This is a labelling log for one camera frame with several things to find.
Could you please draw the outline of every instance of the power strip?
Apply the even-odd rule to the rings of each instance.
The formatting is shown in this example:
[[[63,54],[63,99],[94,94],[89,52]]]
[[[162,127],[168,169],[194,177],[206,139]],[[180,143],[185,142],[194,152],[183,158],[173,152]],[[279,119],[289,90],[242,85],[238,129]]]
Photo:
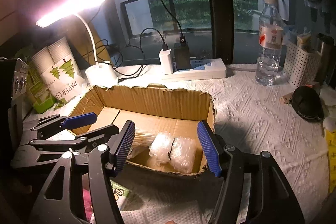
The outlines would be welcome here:
[[[174,73],[164,75],[161,79],[165,82],[203,80],[226,78],[226,67],[221,59],[191,60],[191,69],[176,70],[174,63]]]

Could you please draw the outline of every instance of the pink cloth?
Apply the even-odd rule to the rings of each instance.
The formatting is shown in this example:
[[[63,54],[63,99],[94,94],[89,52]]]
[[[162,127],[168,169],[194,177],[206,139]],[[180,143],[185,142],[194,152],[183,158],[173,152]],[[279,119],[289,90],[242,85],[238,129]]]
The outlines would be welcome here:
[[[83,200],[86,220],[90,222],[93,213],[90,191],[83,189]]]

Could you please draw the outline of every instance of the table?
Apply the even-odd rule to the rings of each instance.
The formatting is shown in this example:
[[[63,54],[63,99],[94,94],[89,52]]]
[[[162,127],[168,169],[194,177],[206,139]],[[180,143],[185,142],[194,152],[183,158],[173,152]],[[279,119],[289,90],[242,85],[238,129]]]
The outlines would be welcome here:
[[[136,66],[123,68],[127,72],[136,69]],[[309,223],[328,194],[328,150],[319,123],[306,122],[290,105],[280,103],[280,97],[295,88],[289,83],[281,83],[281,80],[276,81],[274,86],[258,85],[254,72],[231,70],[228,70],[228,77],[225,79],[165,83],[158,77],[159,70],[158,65],[147,65],[140,77],[120,84],[147,86],[150,83],[159,83],[169,89],[184,88],[210,93],[216,108],[215,132],[227,144],[235,145],[243,152],[259,154],[263,150],[269,151],[286,175],[306,222]],[[80,97],[73,99],[56,112],[49,110],[43,116],[55,113],[68,115],[79,99]],[[196,200],[200,212],[207,218],[211,214],[220,187],[220,181],[208,173],[199,180],[190,182],[160,174],[148,175],[146,170],[130,165],[126,165],[115,180],[134,193],[126,210],[158,208]],[[249,177],[246,176],[244,181],[248,182]],[[247,185],[237,223],[243,221],[246,215],[248,195]]]

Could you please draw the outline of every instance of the lamp head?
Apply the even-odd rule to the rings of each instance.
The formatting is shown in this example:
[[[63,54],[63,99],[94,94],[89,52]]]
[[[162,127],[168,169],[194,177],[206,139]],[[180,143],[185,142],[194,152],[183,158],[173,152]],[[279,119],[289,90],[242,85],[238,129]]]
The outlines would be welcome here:
[[[105,0],[67,0],[50,13],[36,22],[36,25],[44,28],[61,18],[101,5]]]

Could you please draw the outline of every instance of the black charger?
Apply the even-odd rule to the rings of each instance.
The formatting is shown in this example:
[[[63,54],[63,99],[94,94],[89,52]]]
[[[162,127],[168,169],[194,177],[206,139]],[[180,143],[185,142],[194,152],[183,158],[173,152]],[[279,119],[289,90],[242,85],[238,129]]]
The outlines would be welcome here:
[[[180,36],[180,42],[174,44],[174,56],[177,70],[191,69],[189,46],[184,36]]]

